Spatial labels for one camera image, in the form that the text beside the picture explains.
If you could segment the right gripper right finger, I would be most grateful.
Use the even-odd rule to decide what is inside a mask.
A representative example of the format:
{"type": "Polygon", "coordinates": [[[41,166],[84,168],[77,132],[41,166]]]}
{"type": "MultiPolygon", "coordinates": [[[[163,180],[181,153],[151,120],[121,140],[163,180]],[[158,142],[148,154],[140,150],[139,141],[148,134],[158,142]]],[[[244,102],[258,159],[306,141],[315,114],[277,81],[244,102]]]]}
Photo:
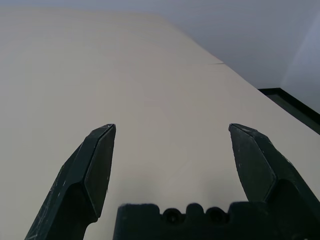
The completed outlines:
{"type": "Polygon", "coordinates": [[[293,164],[258,130],[238,123],[228,130],[247,199],[265,204],[286,240],[318,240],[320,202],[293,164]]]}

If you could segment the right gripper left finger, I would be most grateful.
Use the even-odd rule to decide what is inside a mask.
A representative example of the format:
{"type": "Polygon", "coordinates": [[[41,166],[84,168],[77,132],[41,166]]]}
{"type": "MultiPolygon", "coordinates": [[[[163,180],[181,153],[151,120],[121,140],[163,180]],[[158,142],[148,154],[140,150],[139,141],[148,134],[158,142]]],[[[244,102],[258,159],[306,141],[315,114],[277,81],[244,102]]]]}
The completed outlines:
{"type": "Polygon", "coordinates": [[[82,240],[101,217],[111,176],[115,124],[96,128],[62,165],[27,240],[82,240]]]}

